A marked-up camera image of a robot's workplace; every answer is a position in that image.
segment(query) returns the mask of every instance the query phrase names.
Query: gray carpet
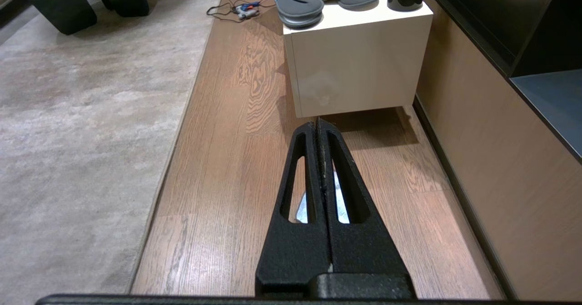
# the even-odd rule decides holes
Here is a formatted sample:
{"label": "gray carpet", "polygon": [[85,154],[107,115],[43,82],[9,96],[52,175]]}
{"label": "gray carpet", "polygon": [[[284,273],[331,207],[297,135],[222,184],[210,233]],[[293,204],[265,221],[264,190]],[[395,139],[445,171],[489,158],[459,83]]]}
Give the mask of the gray carpet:
{"label": "gray carpet", "polygon": [[0,303],[129,290],[218,1],[0,30]]}

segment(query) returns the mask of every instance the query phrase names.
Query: white nightstand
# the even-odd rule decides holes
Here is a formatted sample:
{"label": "white nightstand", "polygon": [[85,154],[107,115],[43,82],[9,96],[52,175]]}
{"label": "white nightstand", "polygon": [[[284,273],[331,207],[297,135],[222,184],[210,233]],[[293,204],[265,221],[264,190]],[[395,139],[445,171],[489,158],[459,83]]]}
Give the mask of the white nightstand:
{"label": "white nightstand", "polygon": [[412,104],[432,11],[386,4],[350,11],[331,0],[317,25],[283,27],[297,117]]}

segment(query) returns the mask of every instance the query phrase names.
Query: black cable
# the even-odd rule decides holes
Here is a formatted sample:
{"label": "black cable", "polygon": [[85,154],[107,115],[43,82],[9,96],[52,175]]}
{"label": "black cable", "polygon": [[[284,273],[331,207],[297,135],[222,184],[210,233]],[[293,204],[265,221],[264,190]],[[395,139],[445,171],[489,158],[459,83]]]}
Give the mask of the black cable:
{"label": "black cable", "polygon": [[[273,6],[276,5],[276,4],[273,4],[273,5],[263,5],[262,2],[264,2],[264,1],[265,0],[258,1],[258,5],[260,7],[273,7]],[[217,15],[226,16],[226,15],[229,15],[230,13],[236,13],[237,2],[242,2],[243,4],[251,4],[251,3],[254,3],[254,2],[249,2],[249,1],[246,1],[246,0],[235,0],[234,2],[232,0],[226,0],[226,3],[221,3],[218,6],[210,7],[208,9],[208,11],[206,11],[206,15],[209,15],[211,17],[214,17],[215,19],[219,19],[220,21],[230,21],[230,22],[234,22],[234,23],[241,23],[241,22],[243,22],[245,20],[236,21],[236,20],[231,20],[231,19],[223,19],[223,18],[217,16]],[[226,6],[226,5],[230,5],[230,11],[228,13],[220,13],[218,11],[218,9],[220,9],[220,8]]]}
{"label": "black cable", "polygon": [[263,5],[262,3],[263,3],[264,1],[265,1],[265,0],[260,0],[260,1],[258,1],[258,3],[259,3],[259,5],[260,5],[260,7],[273,7],[273,6],[276,6],[276,5],[277,5],[276,3],[275,3],[275,4],[273,4],[273,5]]}
{"label": "black cable", "polygon": [[[228,11],[228,13],[220,13],[218,10],[222,7],[224,7],[225,5],[229,5],[229,9],[230,11]],[[216,10],[216,13],[210,13],[210,11],[212,10]],[[235,12],[235,5],[231,0],[227,0],[227,3],[224,4],[220,4],[218,6],[213,6],[210,7],[208,9],[208,11],[206,11],[206,15],[209,15],[211,17],[214,17],[214,19],[219,19],[220,21],[230,21],[230,22],[234,22],[234,23],[241,23],[242,21],[235,21],[235,20],[231,20],[231,19],[223,19],[221,17],[218,17],[217,15],[222,15],[222,16],[226,16],[229,15],[230,13],[234,13]]]}

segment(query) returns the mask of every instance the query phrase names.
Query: cable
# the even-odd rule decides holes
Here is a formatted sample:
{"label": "cable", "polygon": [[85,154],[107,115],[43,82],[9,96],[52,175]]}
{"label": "cable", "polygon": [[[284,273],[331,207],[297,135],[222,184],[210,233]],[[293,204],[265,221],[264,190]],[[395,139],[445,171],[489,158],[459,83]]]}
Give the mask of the cable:
{"label": "cable", "polygon": [[[225,5],[230,5],[229,6],[230,11],[228,11],[228,13],[220,13],[218,11],[218,9],[224,7]],[[235,21],[235,20],[231,20],[231,19],[222,19],[221,17],[217,16],[217,15],[223,15],[223,16],[229,15],[230,13],[233,13],[234,10],[235,10],[235,6],[234,6],[233,2],[231,2],[231,0],[228,0],[228,3],[224,3],[224,4],[220,4],[218,6],[210,7],[208,9],[208,11],[206,11],[206,15],[214,17],[215,19],[219,19],[220,21],[230,21],[230,22],[234,22],[234,23],[241,23],[242,21]]]}
{"label": "cable", "polygon": [[[250,18],[236,21],[236,20],[232,20],[232,19],[223,19],[221,17],[218,17],[217,15],[226,16],[226,15],[229,15],[230,13],[236,13],[236,7],[238,6],[237,5],[237,2],[241,2],[240,5],[245,5],[245,4],[251,5],[251,4],[254,4],[255,7],[257,7],[257,6],[260,6],[260,7],[273,7],[273,6],[276,5],[276,4],[273,4],[273,5],[263,5],[262,2],[264,2],[265,0],[260,0],[258,2],[248,2],[246,0],[235,0],[233,2],[232,0],[226,0],[226,3],[222,3],[222,1],[223,0],[220,0],[220,2],[219,2],[219,3],[221,3],[220,5],[210,7],[208,9],[208,11],[206,11],[206,15],[209,15],[211,17],[214,17],[215,19],[219,19],[220,21],[230,21],[230,22],[234,22],[234,23],[241,23],[241,22],[243,22],[245,20],[248,20]],[[221,13],[221,12],[218,11],[219,9],[223,8],[226,5],[229,5],[230,11],[228,11],[227,13]]]}

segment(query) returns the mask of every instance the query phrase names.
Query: hardwood floor plank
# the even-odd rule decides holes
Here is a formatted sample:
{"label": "hardwood floor plank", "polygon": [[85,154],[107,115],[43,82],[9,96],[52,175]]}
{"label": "hardwood floor plank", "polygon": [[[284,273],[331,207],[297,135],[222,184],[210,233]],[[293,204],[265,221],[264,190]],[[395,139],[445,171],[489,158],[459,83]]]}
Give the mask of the hardwood floor plank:
{"label": "hardwood floor plank", "polygon": [[447,197],[450,191],[391,195],[370,191],[386,228],[425,299],[500,298],[488,291]]}
{"label": "hardwood floor plank", "polygon": [[[291,135],[310,120],[295,117],[281,31],[274,8],[214,22],[133,293],[253,295]],[[324,118],[343,132],[417,293],[497,297],[412,108]]]}

